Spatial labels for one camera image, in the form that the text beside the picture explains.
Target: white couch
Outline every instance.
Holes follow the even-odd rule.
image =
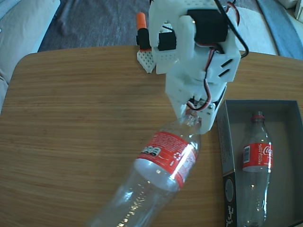
[[[15,66],[38,51],[60,0],[0,0],[1,5],[0,112]]]

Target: open box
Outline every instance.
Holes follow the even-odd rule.
[[[238,227],[241,211],[243,140],[251,114],[262,111],[273,141],[274,168],[263,227],[303,222],[303,125],[296,101],[226,100],[217,114],[222,155],[225,227]]]

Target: wood grain surface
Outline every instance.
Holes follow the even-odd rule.
[[[165,76],[146,74],[137,47],[31,54],[15,69],[0,117],[0,226],[83,227],[115,192],[152,134],[175,119]],[[251,53],[228,99],[297,99],[303,62]],[[217,126],[154,227],[223,227]]]

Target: plastic bottle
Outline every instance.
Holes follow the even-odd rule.
[[[196,161],[201,120],[194,112],[164,126],[88,227],[147,227],[185,182]]]
[[[267,190],[273,168],[273,145],[257,111],[251,117],[251,129],[243,149],[243,197],[241,227],[261,227],[267,216]]]

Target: recycling symbol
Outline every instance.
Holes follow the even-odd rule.
[[[176,152],[174,154],[174,159],[176,159],[177,161],[179,161],[181,159],[181,154],[179,152]]]

